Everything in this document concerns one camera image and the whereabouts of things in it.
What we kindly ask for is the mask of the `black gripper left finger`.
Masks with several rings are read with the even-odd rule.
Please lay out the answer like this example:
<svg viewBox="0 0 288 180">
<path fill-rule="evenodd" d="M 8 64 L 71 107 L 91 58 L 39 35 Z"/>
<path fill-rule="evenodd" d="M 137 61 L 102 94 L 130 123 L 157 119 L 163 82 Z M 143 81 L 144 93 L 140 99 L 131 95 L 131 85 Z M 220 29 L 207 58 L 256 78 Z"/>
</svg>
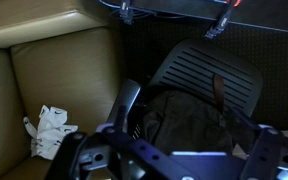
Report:
<svg viewBox="0 0 288 180">
<path fill-rule="evenodd" d="M 107 122 L 112 123 L 116 129 L 126 132 L 128 129 L 127 117 L 140 90 L 141 86 L 137 82 L 126 80 L 121 86 Z"/>
</svg>

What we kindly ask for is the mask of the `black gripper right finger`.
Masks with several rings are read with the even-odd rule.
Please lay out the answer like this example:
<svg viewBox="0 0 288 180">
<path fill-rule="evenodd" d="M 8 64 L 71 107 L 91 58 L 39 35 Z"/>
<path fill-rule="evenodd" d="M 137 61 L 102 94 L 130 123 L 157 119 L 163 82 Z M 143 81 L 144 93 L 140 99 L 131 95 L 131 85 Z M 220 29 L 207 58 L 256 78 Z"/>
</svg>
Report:
<svg viewBox="0 0 288 180">
<path fill-rule="evenodd" d="M 230 108 L 225 114 L 226 127 L 235 143 L 252 147 L 260 127 L 238 108 Z"/>
</svg>

